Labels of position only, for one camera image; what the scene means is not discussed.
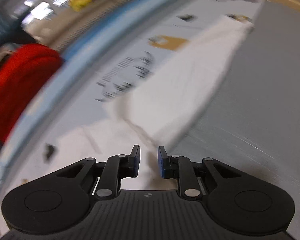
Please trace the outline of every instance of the ribbed black surface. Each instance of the ribbed black surface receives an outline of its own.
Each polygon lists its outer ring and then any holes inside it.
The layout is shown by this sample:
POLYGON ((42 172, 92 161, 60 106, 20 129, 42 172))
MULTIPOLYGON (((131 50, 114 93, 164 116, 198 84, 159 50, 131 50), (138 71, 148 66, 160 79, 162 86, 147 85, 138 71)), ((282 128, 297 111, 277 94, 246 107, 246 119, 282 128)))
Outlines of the ribbed black surface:
POLYGON ((64 232, 30 236, 12 230, 3 240, 291 240, 285 233, 242 236, 216 224, 198 201, 181 199, 175 190, 122 190, 99 201, 78 225, 64 232))

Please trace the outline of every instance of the white cloth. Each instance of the white cloth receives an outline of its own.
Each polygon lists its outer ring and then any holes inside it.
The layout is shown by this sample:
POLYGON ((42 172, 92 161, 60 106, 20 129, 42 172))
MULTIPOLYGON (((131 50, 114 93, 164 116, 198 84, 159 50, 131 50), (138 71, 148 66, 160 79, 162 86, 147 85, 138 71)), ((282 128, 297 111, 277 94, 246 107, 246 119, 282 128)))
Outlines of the white cloth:
POLYGON ((131 92, 104 103, 110 118, 71 131, 59 140, 55 171, 86 157, 98 162, 129 154, 140 145, 138 177, 123 179, 121 188, 175 188, 160 178, 157 147, 169 149, 207 106, 228 71, 233 54, 253 24, 222 16, 131 92))

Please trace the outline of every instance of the red object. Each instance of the red object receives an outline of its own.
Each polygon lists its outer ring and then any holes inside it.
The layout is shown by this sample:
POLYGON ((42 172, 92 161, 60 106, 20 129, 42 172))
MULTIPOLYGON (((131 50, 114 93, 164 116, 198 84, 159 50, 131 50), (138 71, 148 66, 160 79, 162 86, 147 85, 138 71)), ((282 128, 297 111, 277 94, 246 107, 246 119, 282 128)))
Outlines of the red object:
POLYGON ((0 69, 0 141, 4 142, 31 99, 62 64, 41 44, 18 49, 0 69))

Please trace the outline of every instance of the silver screw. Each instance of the silver screw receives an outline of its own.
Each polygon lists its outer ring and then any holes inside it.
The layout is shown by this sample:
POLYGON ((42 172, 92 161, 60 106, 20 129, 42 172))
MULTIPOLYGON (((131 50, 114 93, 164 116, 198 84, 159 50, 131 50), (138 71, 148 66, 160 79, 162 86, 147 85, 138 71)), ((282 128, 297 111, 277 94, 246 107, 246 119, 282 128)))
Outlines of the silver screw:
POLYGON ((195 188, 190 188, 185 191, 185 195, 188 197, 197 197, 200 195, 200 191, 195 188))
POLYGON ((99 197, 109 197, 112 194, 112 191, 108 188, 102 188, 97 190, 97 195, 99 197))

